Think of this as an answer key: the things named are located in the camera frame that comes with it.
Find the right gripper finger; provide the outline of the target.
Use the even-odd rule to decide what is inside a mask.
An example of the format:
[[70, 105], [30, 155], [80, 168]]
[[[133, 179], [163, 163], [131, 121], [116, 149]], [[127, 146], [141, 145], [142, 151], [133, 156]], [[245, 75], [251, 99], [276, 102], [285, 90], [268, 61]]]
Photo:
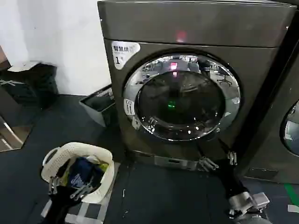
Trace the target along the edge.
[[219, 141], [221, 148], [226, 153], [227, 159], [229, 160], [229, 164], [236, 165], [236, 152], [233, 151], [231, 148], [229, 148], [228, 145], [221, 139], [218, 139], [218, 141]]
[[199, 165], [201, 169], [206, 172], [216, 171], [219, 168], [219, 165], [216, 164], [210, 156], [215, 156], [215, 148], [210, 143], [202, 142], [197, 139], [195, 141], [196, 149], [199, 156]]

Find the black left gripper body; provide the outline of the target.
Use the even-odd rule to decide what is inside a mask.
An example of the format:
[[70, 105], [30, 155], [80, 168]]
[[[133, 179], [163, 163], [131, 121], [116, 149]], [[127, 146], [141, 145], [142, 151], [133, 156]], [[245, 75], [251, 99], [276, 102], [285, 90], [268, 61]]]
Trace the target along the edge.
[[64, 224], [66, 215], [71, 207], [78, 204], [70, 196], [76, 191], [74, 188], [64, 186], [57, 187], [57, 193], [50, 195], [52, 204], [45, 216], [46, 224]]

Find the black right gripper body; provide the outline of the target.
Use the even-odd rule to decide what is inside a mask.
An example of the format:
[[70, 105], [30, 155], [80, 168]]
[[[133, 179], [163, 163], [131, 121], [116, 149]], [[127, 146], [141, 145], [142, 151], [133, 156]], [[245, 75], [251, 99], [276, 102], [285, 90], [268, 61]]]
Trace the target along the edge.
[[224, 189], [226, 198], [239, 195], [243, 192], [248, 192], [248, 189], [243, 185], [239, 177], [235, 174], [235, 166], [230, 165], [229, 162], [219, 162], [219, 168], [216, 169], [215, 174], [220, 179]]

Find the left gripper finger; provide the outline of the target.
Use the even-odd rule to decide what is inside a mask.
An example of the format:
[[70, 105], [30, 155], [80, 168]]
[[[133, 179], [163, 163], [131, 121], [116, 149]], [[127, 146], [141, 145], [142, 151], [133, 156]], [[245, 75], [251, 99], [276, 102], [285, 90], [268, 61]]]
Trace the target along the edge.
[[77, 201], [80, 198], [85, 197], [87, 194], [91, 193], [91, 191], [93, 190], [93, 180], [94, 177], [92, 176], [88, 183], [84, 184], [82, 187], [80, 187], [78, 190], [76, 190], [73, 194], [70, 195], [70, 199]]
[[57, 194], [58, 190], [57, 187], [60, 185], [60, 176], [59, 173], [56, 173], [55, 176], [51, 176], [49, 179], [49, 195]]

